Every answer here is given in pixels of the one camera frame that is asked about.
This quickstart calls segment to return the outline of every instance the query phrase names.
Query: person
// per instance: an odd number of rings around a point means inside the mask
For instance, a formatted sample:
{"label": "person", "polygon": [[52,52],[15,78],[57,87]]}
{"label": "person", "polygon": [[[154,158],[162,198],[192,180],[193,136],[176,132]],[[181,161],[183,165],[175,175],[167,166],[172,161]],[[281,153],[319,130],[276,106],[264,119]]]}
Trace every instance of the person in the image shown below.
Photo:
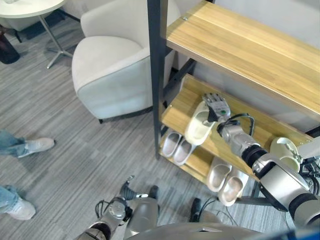
{"label": "person", "polygon": [[[23,158],[30,154],[51,149],[55,141],[42,137],[36,140],[16,138],[5,129],[0,130],[0,155]],[[22,199],[14,186],[0,185],[0,214],[7,213],[17,220],[29,220],[36,214],[36,209],[29,201]]]}

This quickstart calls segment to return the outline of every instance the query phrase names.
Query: wood grain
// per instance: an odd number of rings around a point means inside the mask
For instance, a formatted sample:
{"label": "wood grain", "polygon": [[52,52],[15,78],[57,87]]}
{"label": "wood grain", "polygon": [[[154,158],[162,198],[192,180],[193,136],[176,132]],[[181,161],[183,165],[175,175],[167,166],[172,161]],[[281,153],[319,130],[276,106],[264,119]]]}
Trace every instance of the wood grain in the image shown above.
{"label": "wood grain", "polygon": [[[276,137],[287,137],[297,146],[312,140],[310,136],[299,132],[283,122],[273,119],[253,107],[247,106],[237,98],[226,94],[205,82],[201,82],[189,74],[184,77],[181,92],[163,113],[162,122],[169,128],[184,135],[196,107],[202,101],[201,96],[204,93],[220,93],[228,102],[232,115],[249,113],[253,116],[255,118],[253,137],[267,150],[270,148],[271,141]],[[248,133],[250,126],[249,121],[244,118],[240,119],[240,122],[243,129]],[[251,177],[255,177],[252,170],[244,163],[244,161],[230,151],[230,147],[219,136],[216,128],[217,125],[213,127],[211,135],[205,140],[201,147],[212,155],[218,156],[229,162],[234,167],[249,174]]]}
{"label": "wood grain", "polygon": [[320,51],[202,1],[167,29],[167,45],[320,120]]}
{"label": "wood grain", "polygon": [[[173,157],[165,157],[162,154],[162,147],[167,135],[168,134],[165,134],[161,139],[160,154],[174,164]],[[214,156],[204,148],[196,147],[193,153],[189,156],[187,162],[184,165],[179,166],[179,168],[192,175],[203,184],[206,184],[207,175],[213,158]]]}

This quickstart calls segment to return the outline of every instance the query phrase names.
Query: white slipper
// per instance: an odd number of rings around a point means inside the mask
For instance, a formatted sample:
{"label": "white slipper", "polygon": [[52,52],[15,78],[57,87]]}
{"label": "white slipper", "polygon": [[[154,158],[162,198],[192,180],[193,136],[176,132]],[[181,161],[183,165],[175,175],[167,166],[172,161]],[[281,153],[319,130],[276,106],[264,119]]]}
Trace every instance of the white slipper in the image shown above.
{"label": "white slipper", "polygon": [[191,143],[187,142],[185,138],[183,138],[173,155],[174,164],[177,166],[185,164],[195,148],[195,145],[192,145]]}
{"label": "white slipper", "polygon": [[270,153],[280,159],[289,168],[296,171],[300,170],[303,159],[298,154],[296,145],[286,137],[276,137],[270,146]]}
{"label": "white slipper", "polygon": [[219,192],[225,183],[227,175],[231,172],[232,165],[215,156],[212,160],[209,174],[206,178],[207,187],[213,192]]}
{"label": "white slipper", "polygon": [[241,196],[248,179],[248,175],[233,167],[218,193],[219,201],[227,207],[233,205]]}
{"label": "white slipper", "polygon": [[208,120],[208,116],[209,108],[202,101],[194,111],[191,121],[184,132],[184,137],[189,143],[196,146],[204,143],[215,124],[215,121],[204,124],[204,121]]}
{"label": "white slipper", "polygon": [[182,135],[176,131],[172,131],[168,134],[168,136],[164,140],[164,144],[162,148],[162,154],[166,158],[170,158],[174,154],[181,140],[181,137]]}

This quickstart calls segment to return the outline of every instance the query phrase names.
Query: white table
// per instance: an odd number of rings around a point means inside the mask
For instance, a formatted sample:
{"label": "white table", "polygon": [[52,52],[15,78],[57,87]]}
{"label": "white table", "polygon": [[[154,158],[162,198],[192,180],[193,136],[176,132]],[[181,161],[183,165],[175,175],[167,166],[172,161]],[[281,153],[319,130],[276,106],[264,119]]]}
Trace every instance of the white table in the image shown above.
{"label": "white table", "polygon": [[43,14],[52,12],[60,8],[65,4],[67,0],[18,0],[14,3],[6,3],[4,0],[0,0],[0,17],[6,19],[18,19],[38,16],[43,27],[50,35],[52,41],[57,47],[57,54],[51,60],[51,62],[46,67],[49,69],[60,55],[64,55],[72,58],[73,55],[66,50],[64,50],[58,43],[57,39],[51,32],[46,20],[42,16]]}

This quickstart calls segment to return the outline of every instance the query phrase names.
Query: white armchair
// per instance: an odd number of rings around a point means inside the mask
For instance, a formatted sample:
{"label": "white armchair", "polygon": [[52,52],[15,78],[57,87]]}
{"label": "white armchair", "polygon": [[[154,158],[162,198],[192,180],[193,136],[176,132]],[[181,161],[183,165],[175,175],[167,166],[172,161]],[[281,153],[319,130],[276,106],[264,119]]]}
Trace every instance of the white armchair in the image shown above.
{"label": "white armchair", "polygon": [[[180,16],[168,1],[168,24]],[[115,0],[81,17],[85,35],[72,59],[74,89],[98,119],[129,114],[152,106],[147,0]],[[164,82],[173,64],[165,61]]]}

